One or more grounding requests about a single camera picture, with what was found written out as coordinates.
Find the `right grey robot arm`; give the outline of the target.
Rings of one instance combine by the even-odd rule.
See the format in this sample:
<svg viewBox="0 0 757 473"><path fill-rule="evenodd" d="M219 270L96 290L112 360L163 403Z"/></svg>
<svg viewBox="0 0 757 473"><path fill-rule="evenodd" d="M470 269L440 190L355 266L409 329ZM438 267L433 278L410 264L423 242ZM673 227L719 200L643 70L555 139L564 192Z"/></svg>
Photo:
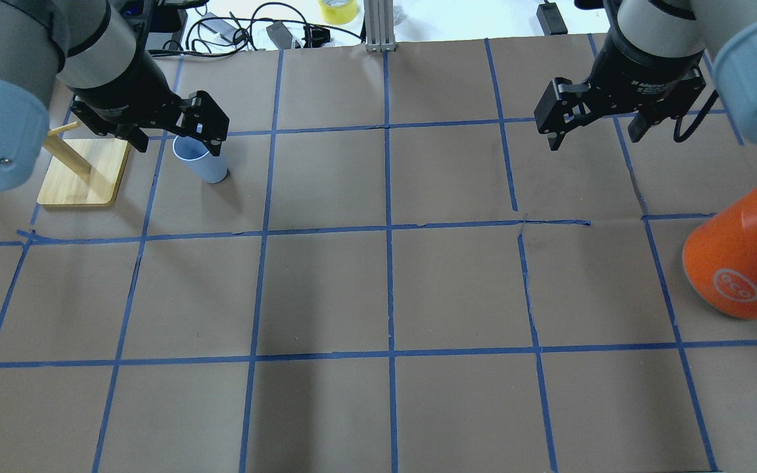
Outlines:
<svg viewBox="0 0 757 473"><path fill-rule="evenodd" d="M712 95L739 134L757 145L757 1L577 1L601 9L606 40L582 83L553 78L534 117L538 132L558 150L568 132L606 116L632 113L637 143L652 127L681 122L706 86L700 60L712 64Z"/></svg>

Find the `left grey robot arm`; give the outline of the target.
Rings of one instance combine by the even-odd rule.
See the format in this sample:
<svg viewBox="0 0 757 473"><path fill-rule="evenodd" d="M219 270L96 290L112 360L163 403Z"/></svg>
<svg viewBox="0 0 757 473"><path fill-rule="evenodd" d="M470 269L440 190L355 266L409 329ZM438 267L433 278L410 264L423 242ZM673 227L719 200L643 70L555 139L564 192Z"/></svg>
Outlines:
<svg viewBox="0 0 757 473"><path fill-rule="evenodd" d="M147 51L158 8L126 14L121 1L0 1L0 192L23 185L50 129L55 81L73 114L100 137L144 152L145 131L191 137L218 156L229 118L210 94L174 93Z"/></svg>

